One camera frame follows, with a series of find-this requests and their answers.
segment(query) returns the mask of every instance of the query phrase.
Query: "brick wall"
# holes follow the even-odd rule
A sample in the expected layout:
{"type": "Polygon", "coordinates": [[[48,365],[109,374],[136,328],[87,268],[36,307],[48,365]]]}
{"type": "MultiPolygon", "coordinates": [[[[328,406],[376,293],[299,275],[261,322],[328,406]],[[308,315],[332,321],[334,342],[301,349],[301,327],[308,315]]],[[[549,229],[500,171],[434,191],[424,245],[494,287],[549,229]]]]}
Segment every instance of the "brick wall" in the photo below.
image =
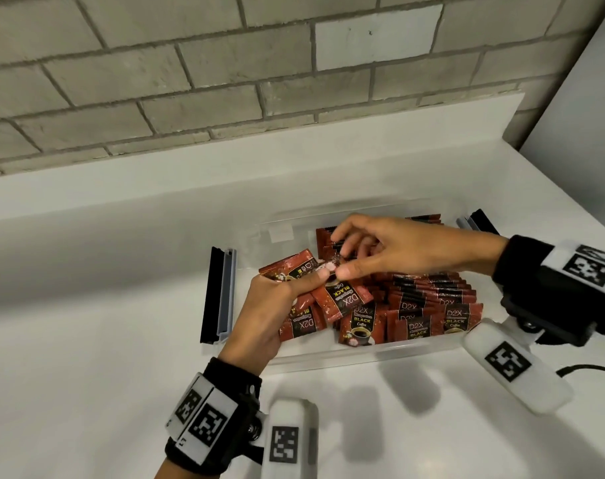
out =
{"type": "Polygon", "coordinates": [[[0,175],[522,89],[605,0],[0,0],[0,175]]]}

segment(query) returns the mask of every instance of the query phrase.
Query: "black cable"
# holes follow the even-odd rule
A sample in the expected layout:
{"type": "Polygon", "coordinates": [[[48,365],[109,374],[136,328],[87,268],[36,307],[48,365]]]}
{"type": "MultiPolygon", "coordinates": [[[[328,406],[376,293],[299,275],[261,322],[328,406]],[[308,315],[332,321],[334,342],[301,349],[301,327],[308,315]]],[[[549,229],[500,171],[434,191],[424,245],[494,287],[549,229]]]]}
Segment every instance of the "black cable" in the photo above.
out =
{"type": "Polygon", "coordinates": [[[565,367],[565,368],[562,368],[561,370],[557,370],[556,373],[560,377],[564,377],[564,376],[568,375],[569,373],[572,373],[576,370],[600,370],[602,372],[605,372],[605,367],[601,367],[599,365],[573,365],[571,367],[565,367]]]}

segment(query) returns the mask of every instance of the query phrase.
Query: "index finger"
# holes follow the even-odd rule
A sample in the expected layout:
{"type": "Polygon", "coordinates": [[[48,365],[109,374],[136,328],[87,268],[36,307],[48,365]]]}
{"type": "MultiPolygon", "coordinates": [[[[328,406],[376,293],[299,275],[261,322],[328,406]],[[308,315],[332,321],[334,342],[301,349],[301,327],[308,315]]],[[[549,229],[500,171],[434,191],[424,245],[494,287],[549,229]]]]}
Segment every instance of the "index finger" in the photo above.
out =
{"type": "Polygon", "coordinates": [[[362,215],[362,213],[353,213],[349,215],[343,223],[336,227],[334,233],[331,234],[331,240],[338,242],[339,240],[344,239],[354,229],[375,235],[378,230],[378,220],[378,218],[362,215]]]}

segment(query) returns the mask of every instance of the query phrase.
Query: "transparent plastic container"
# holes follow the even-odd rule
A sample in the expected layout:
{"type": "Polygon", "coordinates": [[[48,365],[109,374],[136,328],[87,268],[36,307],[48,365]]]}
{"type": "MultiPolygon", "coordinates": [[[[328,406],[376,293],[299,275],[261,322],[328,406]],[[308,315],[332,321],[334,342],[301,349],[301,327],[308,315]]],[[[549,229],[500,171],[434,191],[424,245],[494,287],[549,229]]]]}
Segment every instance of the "transparent plastic container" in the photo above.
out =
{"type": "MultiPolygon", "coordinates": [[[[463,199],[435,198],[332,204],[326,208],[309,209],[302,215],[300,213],[275,215],[273,220],[242,232],[234,246],[238,250],[234,320],[244,302],[249,282],[258,273],[258,268],[306,248],[318,257],[317,228],[338,225],[354,212],[375,217],[415,217],[439,213],[442,223],[457,227],[456,219],[469,215],[469,210],[463,199]]],[[[473,274],[468,276],[468,281],[478,291],[478,302],[482,302],[482,288],[486,282],[482,279],[478,280],[473,274]]],[[[284,342],[278,356],[269,364],[265,372],[310,370],[434,353],[460,346],[463,334],[455,333],[353,348],[339,344],[338,334],[329,328],[284,342]]]]}

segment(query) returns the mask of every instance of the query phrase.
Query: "person's right hand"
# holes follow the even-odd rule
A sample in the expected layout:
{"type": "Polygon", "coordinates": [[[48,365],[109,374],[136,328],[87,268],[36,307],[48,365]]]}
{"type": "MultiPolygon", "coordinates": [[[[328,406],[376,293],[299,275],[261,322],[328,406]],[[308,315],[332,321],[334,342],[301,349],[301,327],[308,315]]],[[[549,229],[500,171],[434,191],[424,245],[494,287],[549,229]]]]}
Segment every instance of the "person's right hand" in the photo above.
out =
{"type": "Polygon", "coordinates": [[[340,254],[357,250],[357,258],[340,265],[341,280],[374,272],[427,274],[474,271],[491,275],[508,239],[404,218],[354,214],[336,227],[331,240],[346,239],[340,254]]]}

